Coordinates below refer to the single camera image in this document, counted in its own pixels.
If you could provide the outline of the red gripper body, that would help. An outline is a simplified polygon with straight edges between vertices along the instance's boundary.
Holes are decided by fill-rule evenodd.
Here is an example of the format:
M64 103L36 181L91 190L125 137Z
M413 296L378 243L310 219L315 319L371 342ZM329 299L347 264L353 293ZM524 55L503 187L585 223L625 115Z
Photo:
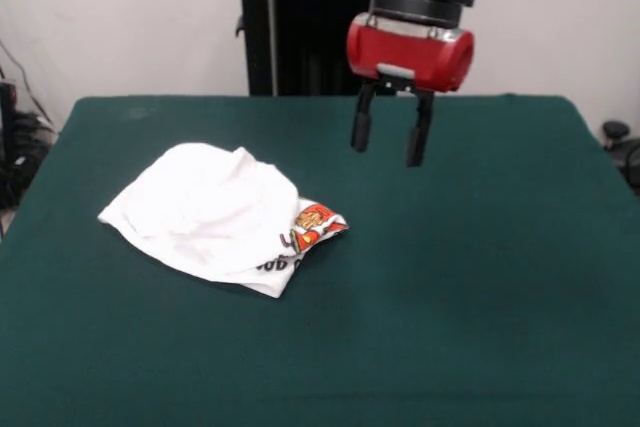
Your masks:
M418 91L458 90L473 56L474 35L459 28L359 14L347 33L347 57L355 74L399 79Z

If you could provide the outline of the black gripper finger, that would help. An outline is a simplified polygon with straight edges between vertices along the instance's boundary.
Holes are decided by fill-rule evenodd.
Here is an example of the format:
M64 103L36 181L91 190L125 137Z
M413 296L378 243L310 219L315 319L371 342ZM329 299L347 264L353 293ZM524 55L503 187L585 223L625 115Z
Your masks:
M409 133L406 165L419 167L422 165L424 152L433 119L433 92L420 93L417 96L417 119Z
M351 147L356 152L367 150L372 125L371 104L377 91L378 84L372 81L365 81L359 91L351 133Z

